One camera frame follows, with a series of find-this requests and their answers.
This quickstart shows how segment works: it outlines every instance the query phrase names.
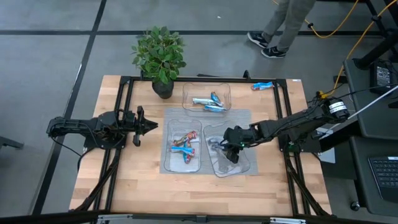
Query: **black floor line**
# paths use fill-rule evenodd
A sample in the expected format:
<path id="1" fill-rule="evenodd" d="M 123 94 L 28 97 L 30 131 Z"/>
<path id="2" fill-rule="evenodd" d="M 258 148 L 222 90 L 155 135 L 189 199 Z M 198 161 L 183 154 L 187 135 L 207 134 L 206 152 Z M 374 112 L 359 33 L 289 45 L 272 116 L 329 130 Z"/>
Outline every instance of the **black floor line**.
<path id="1" fill-rule="evenodd" d="M 0 30 L 0 35 L 142 35 L 145 30 Z M 171 30 L 178 32 L 180 35 L 246 35 L 248 30 Z M 328 35 L 332 31 L 317 31 L 319 35 Z M 362 35 L 360 30 L 341 30 L 337 31 L 334 36 L 344 35 Z M 282 31 L 277 31 L 276 35 L 281 35 Z M 313 36 L 312 30 L 301 30 L 298 35 Z M 367 36 L 379 36 L 379 31 L 368 31 Z"/>
<path id="2" fill-rule="evenodd" d="M 85 70 L 87 67 L 88 59 L 90 57 L 90 53 L 93 48 L 93 44 L 94 44 L 94 40 L 95 40 L 94 33 L 98 30 L 98 27 L 100 25 L 101 18 L 104 13 L 105 5 L 106 5 L 106 0 L 101 0 L 101 4 L 99 5 L 99 9 L 98 9 L 98 13 L 97 13 L 97 16 L 95 19 L 93 30 L 90 35 L 90 38 L 88 39 L 86 50 L 85 50 L 85 53 L 83 54 L 83 58 L 81 60 L 80 69 L 78 71 L 78 74 L 77 74 L 77 77 L 75 80 L 75 84 L 73 85 L 73 89 L 72 89 L 71 95 L 69 97 L 67 107 L 63 114 L 63 117 L 65 119 L 70 119 L 72 117 L 73 108 L 75 107 L 75 102 L 76 102 L 76 99 L 78 96 L 78 92 L 79 92 L 81 83 L 83 81 L 83 77 L 84 77 Z M 64 137 L 58 138 L 58 141 L 61 144 L 63 143 L 63 140 L 64 140 Z M 41 185 L 39 193 L 37 195 L 37 200 L 35 202 L 35 205 L 34 205 L 34 208 L 32 211 L 33 215 L 39 215 L 42 213 L 45 199 L 47 197 L 47 193 L 48 193 L 50 185 L 51 185 L 51 180 L 54 175 L 55 168 L 57 166 L 58 158 L 60 156 L 61 148 L 62 147 L 59 144 L 52 145 L 52 150 L 51 150 L 52 153 L 51 153 L 49 165 L 47 166 L 47 170 L 45 172 L 42 185 Z"/>

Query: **yellow cable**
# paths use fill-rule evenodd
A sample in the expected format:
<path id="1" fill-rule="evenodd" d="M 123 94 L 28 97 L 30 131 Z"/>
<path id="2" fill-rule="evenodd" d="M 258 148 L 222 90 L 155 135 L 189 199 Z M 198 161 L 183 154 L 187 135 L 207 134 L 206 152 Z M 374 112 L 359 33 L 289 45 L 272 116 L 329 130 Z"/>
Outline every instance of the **yellow cable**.
<path id="1" fill-rule="evenodd" d="M 390 2 L 390 4 L 388 4 L 377 16 L 379 17 L 379 16 L 381 16 L 381 14 L 383 14 L 383 12 L 384 11 L 386 11 L 390 6 L 392 6 L 394 3 L 396 3 L 398 0 L 393 0 L 392 2 Z M 358 44 L 362 41 L 362 39 L 363 39 L 363 37 L 365 36 L 365 34 L 368 32 L 368 30 L 373 26 L 373 24 L 374 24 L 374 22 L 372 21 L 369 25 L 368 25 L 368 28 L 366 28 L 366 30 L 363 32 L 363 34 L 362 34 L 362 36 L 359 38 L 359 40 L 356 42 L 356 44 L 354 45 L 354 47 L 350 50 L 350 52 L 348 53 L 348 55 L 347 55 L 347 57 L 346 57 L 346 60 L 347 59 L 349 59 L 349 57 L 351 56 L 351 54 L 354 52 L 354 50 L 355 50 L 355 48 L 358 46 Z M 338 83 L 338 80 L 339 80 L 339 78 L 340 78 L 340 76 L 341 76 L 341 74 L 343 73 L 343 66 L 341 66 L 341 68 L 340 68 L 340 72 L 338 73 L 338 76 L 337 76 L 337 79 L 336 79 L 336 82 L 335 82 L 335 86 L 333 87 L 333 90 L 329 93 L 329 94 L 323 94 L 321 97 L 322 98 L 325 98 L 325 97 L 327 97 L 327 96 L 330 96 L 330 95 L 332 95 L 334 92 L 335 92 L 335 90 L 336 90 L 336 87 L 337 87 L 337 83 Z"/>
<path id="2" fill-rule="evenodd" d="M 341 28 L 341 26 L 346 22 L 346 20 L 349 18 L 349 16 L 351 15 L 351 13 L 354 11 L 354 9 L 355 9 L 355 7 L 356 7 L 356 4 L 357 4 L 358 2 L 359 2 L 359 0 L 356 0 L 356 2 L 354 3 L 353 7 L 351 8 L 351 10 L 348 12 L 347 16 L 344 18 L 343 22 L 341 22 L 340 25 L 339 25 L 331 34 L 326 35 L 326 36 L 319 35 L 319 34 L 317 33 L 317 31 L 313 28 L 313 26 L 311 26 L 311 30 L 312 30 L 312 31 L 314 32 L 314 34 L 315 34 L 317 37 L 319 37 L 319 38 L 324 39 L 324 38 L 331 37 L 331 36 L 332 36 L 333 34 L 335 34 L 335 32 L 337 32 L 337 31 Z M 305 21 L 307 24 L 310 24 L 310 22 L 309 22 L 308 20 L 304 19 L 304 21 Z"/>

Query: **sneaker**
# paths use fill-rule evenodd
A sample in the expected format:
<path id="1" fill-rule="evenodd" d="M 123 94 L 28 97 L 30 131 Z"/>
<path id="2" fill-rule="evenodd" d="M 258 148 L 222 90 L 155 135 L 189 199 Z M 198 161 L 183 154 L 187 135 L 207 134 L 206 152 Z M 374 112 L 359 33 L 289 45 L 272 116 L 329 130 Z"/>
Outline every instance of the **sneaker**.
<path id="1" fill-rule="evenodd" d="M 268 42 L 262 37 L 261 32 L 248 32 L 248 38 L 251 42 L 262 48 L 266 48 L 268 46 Z"/>
<path id="2" fill-rule="evenodd" d="M 276 46 L 269 49 L 262 49 L 261 54 L 267 58 L 284 58 L 286 56 L 286 52 L 278 51 Z"/>

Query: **keyboard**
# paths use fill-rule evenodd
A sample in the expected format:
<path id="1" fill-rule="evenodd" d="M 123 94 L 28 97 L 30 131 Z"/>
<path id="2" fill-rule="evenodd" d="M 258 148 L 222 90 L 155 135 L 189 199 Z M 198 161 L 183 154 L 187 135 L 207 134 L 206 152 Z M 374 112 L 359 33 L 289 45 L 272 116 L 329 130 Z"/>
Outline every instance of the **keyboard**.
<path id="1" fill-rule="evenodd" d="M 398 156 L 372 157 L 369 163 L 380 196 L 398 203 Z"/>

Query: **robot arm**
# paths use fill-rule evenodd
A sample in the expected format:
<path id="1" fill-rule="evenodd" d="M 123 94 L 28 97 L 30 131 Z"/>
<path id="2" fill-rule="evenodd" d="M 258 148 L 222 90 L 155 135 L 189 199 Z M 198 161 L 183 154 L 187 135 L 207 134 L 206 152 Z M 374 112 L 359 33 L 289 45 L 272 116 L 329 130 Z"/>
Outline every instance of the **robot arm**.
<path id="1" fill-rule="evenodd" d="M 249 125 L 249 129 L 235 126 L 224 133 L 225 156 L 233 163 L 239 160 L 239 151 L 269 142 L 281 134 L 288 134 L 290 141 L 300 143 L 308 134 L 324 124 L 346 121 L 348 110 L 341 100 L 324 99 L 308 109 L 279 120 L 266 120 Z"/>
<path id="2" fill-rule="evenodd" d="M 123 111 L 123 119 L 120 121 L 118 117 L 119 114 L 115 111 L 105 112 L 89 120 L 58 117 L 50 121 L 47 134 L 51 138 L 68 133 L 81 134 L 86 137 L 85 147 L 112 148 L 130 132 L 135 132 L 134 145 L 140 146 L 139 136 L 157 128 L 157 123 L 145 119 L 141 106 L 137 108 L 137 116 L 132 111 Z"/>

